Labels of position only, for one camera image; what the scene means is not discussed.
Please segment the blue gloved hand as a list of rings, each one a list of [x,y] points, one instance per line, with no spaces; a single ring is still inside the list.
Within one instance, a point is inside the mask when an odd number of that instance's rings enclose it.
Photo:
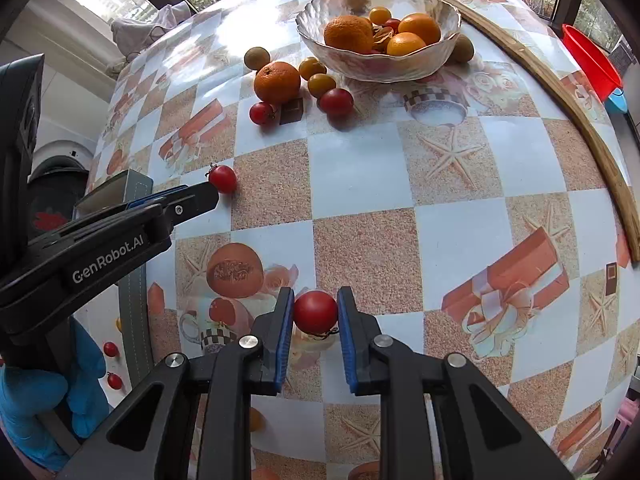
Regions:
[[[72,321],[70,327],[76,350],[70,377],[1,367],[1,434],[6,440],[1,461],[15,479],[52,479],[70,459],[40,424],[39,414],[66,401],[73,432],[81,439],[90,437],[110,414],[99,383],[106,374],[104,356],[80,323]]]

